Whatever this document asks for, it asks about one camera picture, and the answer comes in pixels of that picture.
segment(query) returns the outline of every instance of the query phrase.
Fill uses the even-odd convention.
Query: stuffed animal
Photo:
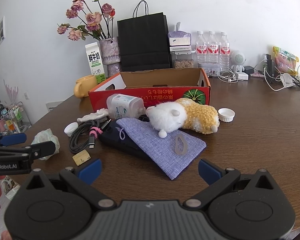
[[[180,98],[175,102],[166,102],[148,107],[146,115],[159,137],[165,138],[167,132],[179,128],[191,129],[203,134],[218,131],[218,112],[212,106],[199,105],[189,98]]]

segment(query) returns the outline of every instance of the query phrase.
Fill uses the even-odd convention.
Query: water bottle
[[[215,36],[215,33],[210,31],[209,34],[210,34],[210,36],[208,38],[209,62],[218,63],[219,44],[218,44],[217,38]]]
[[[221,32],[220,40],[220,66],[221,68],[229,67],[230,43],[225,32]]]
[[[207,43],[203,36],[203,32],[197,31],[198,37],[195,41],[195,50],[197,53],[198,63],[202,64],[207,62]]]

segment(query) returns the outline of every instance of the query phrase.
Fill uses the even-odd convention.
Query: yellow mug
[[[77,79],[75,82],[76,85],[74,87],[74,95],[77,98],[83,98],[88,96],[88,91],[93,89],[97,83],[97,78],[95,75],[89,75],[82,78]]]

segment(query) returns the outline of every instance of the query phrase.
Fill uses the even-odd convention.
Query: black paper bag
[[[118,36],[122,71],[170,68],[167,18],[163,13],[118,21]]]

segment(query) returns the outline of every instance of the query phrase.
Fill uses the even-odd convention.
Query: gray ridged panel
[[[176,200],[123,201],[99,212],[75,240],[226,240],[199,211],[183,209]]]

